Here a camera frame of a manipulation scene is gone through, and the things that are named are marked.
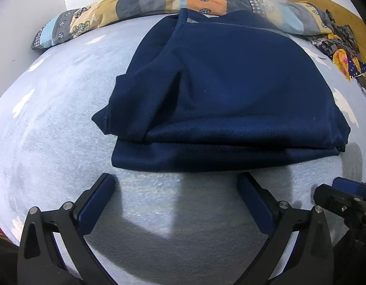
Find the wooden headboard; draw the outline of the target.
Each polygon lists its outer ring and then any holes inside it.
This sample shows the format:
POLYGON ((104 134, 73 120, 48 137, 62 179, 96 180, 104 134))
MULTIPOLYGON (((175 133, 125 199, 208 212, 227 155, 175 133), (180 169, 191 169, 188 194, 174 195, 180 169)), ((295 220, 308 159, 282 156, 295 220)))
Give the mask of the wooden headboard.
POLYGON ((366 25, 361 18, 347 8, 332 0, 289 0, 290 2, 310 2, 322 10, 329 10, 339 26, 348 24, 357 40, 361 53, 361 61, 366 62, 366 25))

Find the grey patterned crumpled garment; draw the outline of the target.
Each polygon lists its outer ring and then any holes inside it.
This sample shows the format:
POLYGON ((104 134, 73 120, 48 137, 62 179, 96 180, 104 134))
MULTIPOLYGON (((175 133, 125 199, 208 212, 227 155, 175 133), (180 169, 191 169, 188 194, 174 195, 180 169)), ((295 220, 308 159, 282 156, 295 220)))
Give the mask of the grey patterned crumpled garment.
MULTIPOLYGON (((324 28, 329 28, 331 32, 322 35, 310 36, 308 37, 309 42, 311 42, 312 45, 314 45, 331 60, 333 54, 338 49, 343 49, 351 58, 356 57, 359 61, 361 61, 361 53, 357 44, 357 40, 350 26, 348 24, 344 26, 338 26, 335 22, 333 15, 328 10, 326 10, 325 12, 322 10, 318 10, 318 12, 322 20, 322 26, 324 28)), ((356 79, 362 92, 366 96, 365 75, 358 76, 354 79, 356 79)))

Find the star pattern blue yellow cloth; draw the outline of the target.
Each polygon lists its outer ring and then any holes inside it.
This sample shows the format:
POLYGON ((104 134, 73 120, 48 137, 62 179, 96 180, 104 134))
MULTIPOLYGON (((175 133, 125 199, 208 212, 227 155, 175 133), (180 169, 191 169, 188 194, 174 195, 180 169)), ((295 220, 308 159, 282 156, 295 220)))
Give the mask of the star pattern blue yellow cloth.
POLYGON ((338 49, 333 54, 332 62, 349 82, 366 74, 366 63, 359 61, 356 57, 351 58, 343 49, 338 49))

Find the light blue bed sheet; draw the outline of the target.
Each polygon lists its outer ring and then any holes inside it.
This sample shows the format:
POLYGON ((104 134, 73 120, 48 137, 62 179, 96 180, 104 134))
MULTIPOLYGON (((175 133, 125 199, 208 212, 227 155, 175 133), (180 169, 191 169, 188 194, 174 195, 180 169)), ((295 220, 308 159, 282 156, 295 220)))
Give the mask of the light blue bed sheet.
MULTIPOLYGON (((167 16, 113 24, 48 50, 1 97, 0 226, 9 240, 0 268, 16 284, 28 211, 75 202, 103 173, 115 178, 115 190, 84 239, 115 284, 236 284, 267 240, 238 192, 240 173, 302 210, 318 206, 315 189, 337 177, 366 183, 365 94, 319 50, 289 35, 322 74, 350 127, 343 152, 241 171, 114 167, 117 137, 104 134, 93 115, 108 104, 142 39, 167 16)), ((342 217, 322 209, 334 253, 332 284, 366 284, 366 250, 347 242, 342 217)))

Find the navy blue garment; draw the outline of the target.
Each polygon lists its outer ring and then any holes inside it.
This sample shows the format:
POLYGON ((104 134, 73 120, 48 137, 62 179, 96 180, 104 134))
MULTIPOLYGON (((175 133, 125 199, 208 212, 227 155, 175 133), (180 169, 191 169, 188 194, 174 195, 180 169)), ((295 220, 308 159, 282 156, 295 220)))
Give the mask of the navy blue garment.
POLYGON ((140 42, 93 115, 114 167, 215 172, 337 156, 350 127, 309 55, 247 11, 182 9, 140 42))

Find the patchwork quilt roll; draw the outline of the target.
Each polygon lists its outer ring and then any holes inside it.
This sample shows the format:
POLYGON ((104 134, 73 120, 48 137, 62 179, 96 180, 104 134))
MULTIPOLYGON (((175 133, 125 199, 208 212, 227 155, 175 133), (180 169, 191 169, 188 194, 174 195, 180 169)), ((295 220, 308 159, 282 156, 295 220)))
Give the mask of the patchwork quilt roll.
POLYGON ((329 14, 308 2, 279 3, 269 0, 102 0, 67 10, 51 19, 34 37, 34 51, 47 50, 112 23, 148 15, 177 14, 182 8, 204 15, 221 16, 246 10, 260 15, 284 32, 296 35, 334 31, 329 14))

